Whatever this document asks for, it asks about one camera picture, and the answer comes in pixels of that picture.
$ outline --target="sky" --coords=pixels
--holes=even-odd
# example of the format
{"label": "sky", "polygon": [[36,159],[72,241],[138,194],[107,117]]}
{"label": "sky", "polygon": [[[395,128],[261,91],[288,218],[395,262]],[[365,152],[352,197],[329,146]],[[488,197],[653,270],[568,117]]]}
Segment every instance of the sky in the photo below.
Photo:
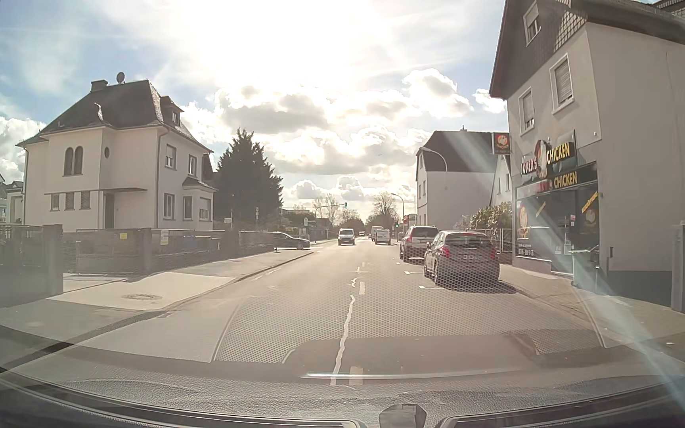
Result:
{"label": "sky", "polygon": [[[214,150],[255,132],[284,206],[325,193],[365,218],[415,193],[435,130],[507,131],[488,87],[503,0],[0,0],[0,172],[93,80],[149,79]],[[406,212],[415,212],[406,204]]]}

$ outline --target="front door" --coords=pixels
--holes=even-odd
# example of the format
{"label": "front door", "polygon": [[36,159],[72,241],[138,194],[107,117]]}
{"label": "front door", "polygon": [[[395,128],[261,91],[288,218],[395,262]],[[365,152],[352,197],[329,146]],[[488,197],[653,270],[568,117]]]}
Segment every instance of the front door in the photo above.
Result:
{"label": "front door", "polygon": [[115,229],[115,194],[105,193],[105,229]]}

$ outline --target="trash bin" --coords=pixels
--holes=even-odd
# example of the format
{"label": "trash bin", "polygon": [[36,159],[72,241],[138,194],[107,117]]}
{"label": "trash bin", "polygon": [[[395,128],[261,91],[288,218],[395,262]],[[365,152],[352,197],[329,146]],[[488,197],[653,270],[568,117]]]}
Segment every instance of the trash bin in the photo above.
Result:
{"label": "trash bin", "polygon": [[571,250],[570,254],[572,254],[572,285],[595,292],[601,275],[599,246],[590,250]]}

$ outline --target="street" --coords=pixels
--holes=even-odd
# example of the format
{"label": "street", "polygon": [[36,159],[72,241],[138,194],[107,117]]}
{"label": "street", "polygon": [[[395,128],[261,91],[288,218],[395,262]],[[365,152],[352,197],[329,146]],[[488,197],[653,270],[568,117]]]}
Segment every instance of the street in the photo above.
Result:
{"label": "street", "polygon": [[281,367],[296,380],[330,384],[516,371],[537,355],[599,346],[587,322],[509,285],[443,289],[418,264],[398,260],[395,242],[356,244],[320,245],[83,345],[213,362],[231,367],[227,375]]}

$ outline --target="manhole cover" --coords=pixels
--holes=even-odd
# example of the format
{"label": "manhole cover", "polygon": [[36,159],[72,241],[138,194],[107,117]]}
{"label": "manhole cover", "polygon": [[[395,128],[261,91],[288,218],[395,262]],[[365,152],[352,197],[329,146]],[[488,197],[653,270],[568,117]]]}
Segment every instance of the manhole cover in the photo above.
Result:
{"label": "manhole cover", "polygon": [[154,294],[127,294],[123,298],[130,298],[131,300],[158,300],[163,296],[156,296]]}

